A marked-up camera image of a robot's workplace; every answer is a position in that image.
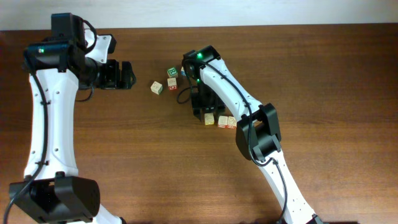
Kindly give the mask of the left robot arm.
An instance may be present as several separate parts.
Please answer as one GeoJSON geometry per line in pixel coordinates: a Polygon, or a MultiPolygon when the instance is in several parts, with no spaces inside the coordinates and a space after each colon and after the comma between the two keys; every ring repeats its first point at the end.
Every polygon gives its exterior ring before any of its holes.
{"type": "Polygon", "coordinates": [[[116,39],[79,16],[53,14],[51,28],[50,37],[24,51],[32,138],[24,179],[9,186],[10,203],[37,223],[123,223],[102,206],[97,182],[78,175],[73,115],[80,90],[132,88],[132,65],[110,59],[116,39]]]}

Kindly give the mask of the wooden block red edge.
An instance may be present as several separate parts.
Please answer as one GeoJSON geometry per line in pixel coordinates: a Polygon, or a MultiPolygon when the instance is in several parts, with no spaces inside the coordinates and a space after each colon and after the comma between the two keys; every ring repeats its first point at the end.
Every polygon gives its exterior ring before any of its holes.
{"type": "Polygon", "coordinates": [[[218,127],[226,128],[228,126],[228,117],[227,116],[219,116],[218,117],[218,127]]]}

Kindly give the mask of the wooden block yellow side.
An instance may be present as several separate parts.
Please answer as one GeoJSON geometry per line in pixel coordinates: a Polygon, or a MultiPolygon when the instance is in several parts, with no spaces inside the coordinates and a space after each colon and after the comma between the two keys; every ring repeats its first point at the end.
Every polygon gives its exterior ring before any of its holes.
{"type": "Polygon", "coordinates": [[[215,123],[215,117],[213,113],[204,114],[205,125],[213,125],[215,123]]]}

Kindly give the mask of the wooden block red side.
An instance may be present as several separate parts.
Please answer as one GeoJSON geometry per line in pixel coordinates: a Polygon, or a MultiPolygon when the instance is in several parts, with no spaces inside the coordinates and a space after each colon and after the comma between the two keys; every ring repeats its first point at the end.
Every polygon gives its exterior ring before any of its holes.
{"type": "Polygon", "coordinates": [[[176,78],[168,78],[167,79],[167,84],[168,84],[169,90],[176,90],[178,88],[177,79],[176,78]]]}

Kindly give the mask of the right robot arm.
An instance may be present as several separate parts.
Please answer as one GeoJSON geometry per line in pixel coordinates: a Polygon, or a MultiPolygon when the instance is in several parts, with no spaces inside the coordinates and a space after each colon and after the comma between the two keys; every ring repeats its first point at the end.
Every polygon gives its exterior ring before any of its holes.
{"type": "Polygon", "coordinates": [[[233,115],[238,149],[262,172],[281,207],[278,223],[321,223],[286,164],[275,107],[249,94],[211,45],[185,53],[182,67],[187,80],[197,83],[189,87],[194,116],[224,109],[233,115]]]}

